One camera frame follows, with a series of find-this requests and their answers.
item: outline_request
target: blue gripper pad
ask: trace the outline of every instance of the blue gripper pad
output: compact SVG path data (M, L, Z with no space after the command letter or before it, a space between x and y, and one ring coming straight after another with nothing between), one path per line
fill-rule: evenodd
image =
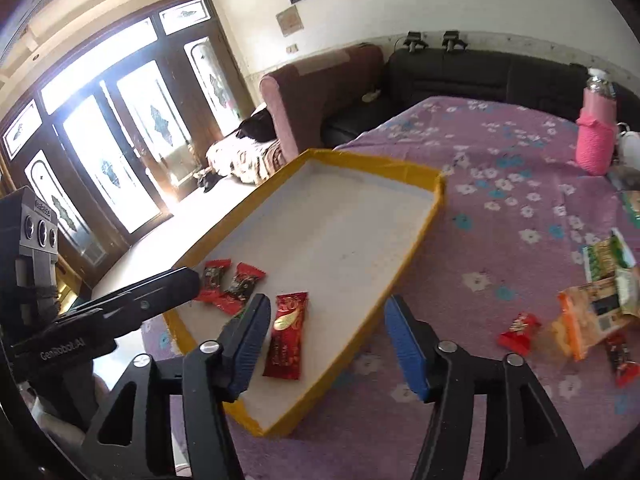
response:
M409 388L424 402L429 395L428 361L402 313L399 301L402 301L402 298L396 296L386 300L386 332L396 349L396 356Z
M255 363L260 355L262 343L271 323L271 302L263 294L256 294L247 307L244 316L252 316L233 354L233 378L226 388L232 397L238 396L249 387L254 373ZM245 320L241 319L238 332L242 330Z

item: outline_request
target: tiled floor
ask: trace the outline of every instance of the tiled floor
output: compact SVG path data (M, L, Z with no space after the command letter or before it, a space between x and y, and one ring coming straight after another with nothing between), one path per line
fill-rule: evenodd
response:
M151 231L115 264L94 288L93 298L167 270L184 251L240 203L254 186L224 178L208 193L197 189L175 208L174 216ZM125 368L145 348L140 330L117 340L118 348L94 360L94 372L113 388ZM175 463L184 455L174 442Z

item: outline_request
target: yellow tray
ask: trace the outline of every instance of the yellow tray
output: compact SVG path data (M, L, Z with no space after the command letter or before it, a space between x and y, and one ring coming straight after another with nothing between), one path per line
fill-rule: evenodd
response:
M271 300L309 292L299 381L262 376L225 408L255 436L285 436L327 391L382 318L382 304L444 203L444 180L425 166L308 150L239 203L176 264L202 270L231 258L265 272ZM230 280L233 271L225 277ZM215 338L229 316L191 301L164 314L178 347Z

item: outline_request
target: yellow tape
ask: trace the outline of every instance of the yellow tape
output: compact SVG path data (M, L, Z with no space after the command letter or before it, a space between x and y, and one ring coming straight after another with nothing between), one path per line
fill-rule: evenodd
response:
M406 258L398 268L398 272L385 287L385 291L376 303L375 309L363 320L356 335L347 343L327 371L296 401L293 407L285 413L270 428L261 428L249 416L242 400L233 404L225 404L226 412L242 424L254 436L286 436L315 405L316 401L331 387L341 371L351 362L358 349L375 329L382 319L382 306L391 293L394 283L414 256L424 235L438 211L444 206L445 181L437 170L420 166L412 162L394 160L382 156L360 155L350 152L334 152L332 150L306 150L295 160L284 166L269 180L258 186L247 198L233 208L220 222L213 226L200 240L198 240L175 264L175 267L195 267L226 238L240 223L249 216L260 204L265 202L282 184L293 176L308 160L316 160L323 164L365 171L397 180L410 186L416 186L433 191L435 201L418 236L407 253ZM165 312L164 320L178 348L187 354L196 347L196 341L182 322L177 310Z

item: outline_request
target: snack package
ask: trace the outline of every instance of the snack package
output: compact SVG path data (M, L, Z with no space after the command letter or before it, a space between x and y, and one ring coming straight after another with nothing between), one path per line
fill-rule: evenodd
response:
M200 293L196 296L198 301L212 303L220 295L222 275L231 266L231 260L210 260L204 262L204 270L200 279Z
M586 246L582 250L584 259L584 275L588 282L597 282L610 278L617 267L630 269L636 265L636 259L626 244L620 231L611 230L611 236L606 240Z
M640 270L617 267L616 288L622 314L640 317Z
M621 388L640 375L640 365L631 360L631 353L626 346L626 338L622 332L616 332L604 340L609 364L616 377L616 386Z
M264 376L295 380L300 378L302 325L307 301L308 292L276 296L276 319L271 329Z
M263 270L240 262L231 285L219 294L213 303L223 312L234 316L242 310L251 297L255 283L266 276Z
M589 348L624 328L631 319L622 315L615 278L571 286L560 292L558 299L576 361L584 359Z
M622 191L620 195L631 223L640 228L640 191Z
M531 340L541 326L536 316L521 312L513 320L509 330L498 336L497 343L516 354L527 356L531 350Z

